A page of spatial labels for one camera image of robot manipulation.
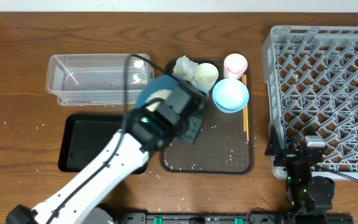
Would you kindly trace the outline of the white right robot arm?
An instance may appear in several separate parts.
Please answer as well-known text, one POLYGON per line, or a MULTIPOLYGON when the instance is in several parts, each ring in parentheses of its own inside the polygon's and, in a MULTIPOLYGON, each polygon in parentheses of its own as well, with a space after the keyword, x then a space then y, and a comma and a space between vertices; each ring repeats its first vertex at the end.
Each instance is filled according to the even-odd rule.
POLYGON ((266 156, 273 157, 275 167, 284 167, 287 172, 286 197, 292 209, 279 215, 275 223, 328 224, 326 212, 333 208, 335 183, 323 176, 313 176, 311 166, 322 161, 327 148, 321 136, 305 136, 295 148, 282 147, 274 127, 266 156))

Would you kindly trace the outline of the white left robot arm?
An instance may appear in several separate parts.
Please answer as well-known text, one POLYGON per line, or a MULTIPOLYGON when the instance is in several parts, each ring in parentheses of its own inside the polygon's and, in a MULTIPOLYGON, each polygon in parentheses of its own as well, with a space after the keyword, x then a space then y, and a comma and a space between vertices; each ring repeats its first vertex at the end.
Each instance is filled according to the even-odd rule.
POLYGON ((122 128, 105 148, 56 194, 29 209, 17 205, 6 223, 83 223, 122 180, 147 163, 153 151, 174 139, 193 144, 209 101, 206 90, 176 83, 166 98, 154 84, 142 94, 147 101, 126 113, 122 128))

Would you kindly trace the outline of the pile of rice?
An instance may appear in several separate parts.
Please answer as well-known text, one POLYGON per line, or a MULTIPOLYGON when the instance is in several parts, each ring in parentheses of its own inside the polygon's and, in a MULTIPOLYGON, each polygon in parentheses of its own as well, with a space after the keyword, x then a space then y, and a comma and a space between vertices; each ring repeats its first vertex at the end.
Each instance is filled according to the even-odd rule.
POLYGON ((158 90, 146 99, 144 106, 149 111, 155 111, 159 104, 165 101, 171 94, 172 90, 158 90))

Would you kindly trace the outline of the dark blue plate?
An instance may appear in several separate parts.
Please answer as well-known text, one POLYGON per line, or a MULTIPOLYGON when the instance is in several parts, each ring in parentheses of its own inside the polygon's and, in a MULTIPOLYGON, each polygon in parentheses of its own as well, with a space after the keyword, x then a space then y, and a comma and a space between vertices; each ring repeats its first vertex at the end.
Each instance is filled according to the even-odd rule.
POLYGON ((209 93, 190 81, 172 75, 162 75, 148 84, 140 93, 134 109, 131 111, 146 110, 146 99, 158 90, 172 90, 172 94, 159 106, 173 110, 176 114, 197 114, 203 111, 209 101, 209 93))

